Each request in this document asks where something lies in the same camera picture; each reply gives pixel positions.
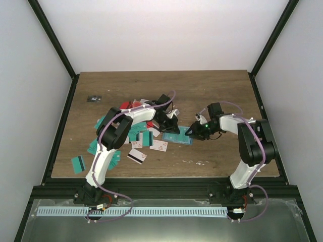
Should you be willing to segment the blue leather card holder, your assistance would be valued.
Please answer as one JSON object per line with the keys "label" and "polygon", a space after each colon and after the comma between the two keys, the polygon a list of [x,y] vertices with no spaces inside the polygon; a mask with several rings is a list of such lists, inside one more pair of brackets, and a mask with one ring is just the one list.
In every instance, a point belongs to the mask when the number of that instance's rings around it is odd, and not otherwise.
{"label": "blue leather card holder", "polygon": [[163,133],[162,140],[183,145],[192,145],[193,140],[189,136],[185,135],[188,129],[188,127],[179,126],[179,134]]}

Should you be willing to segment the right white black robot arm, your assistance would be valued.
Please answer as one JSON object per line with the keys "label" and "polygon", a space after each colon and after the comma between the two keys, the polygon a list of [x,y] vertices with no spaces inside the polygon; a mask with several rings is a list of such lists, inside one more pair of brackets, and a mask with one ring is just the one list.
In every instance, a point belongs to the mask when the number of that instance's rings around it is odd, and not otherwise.
{"label": "right white black robot arm", "polygon": [[241,113],[224,113],[221,102],[207,106],[209,120],[201,112],[185,136],[196,140],[210,140],[215,133],[232,133],[238,136],[240,162],[230,175],[231,186],[224,190],[225,199],[236,203],[242,190],[251,185],[254,177],[278,156],[278,148],[267,119],[245,119]]}

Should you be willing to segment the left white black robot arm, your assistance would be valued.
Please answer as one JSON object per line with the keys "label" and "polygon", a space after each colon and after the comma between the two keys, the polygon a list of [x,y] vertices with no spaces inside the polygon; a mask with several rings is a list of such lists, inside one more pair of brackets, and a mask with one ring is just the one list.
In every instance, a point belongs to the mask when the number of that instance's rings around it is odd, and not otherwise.
{"label": "left white black robot arm", "polygon": [[173,104],[176,92],[169,97],[165,94],[158,100],[146,101],[126,109],[112,107],[99,125],[97,150],[90,171],[83,185],[84,197],[91,203],[99,203],[103,198],[105,175],[115,152],[121,148],[132,126],[148,121],[158,123],[162,133],[179,134],[177,109],[170,113],[167,109]]}

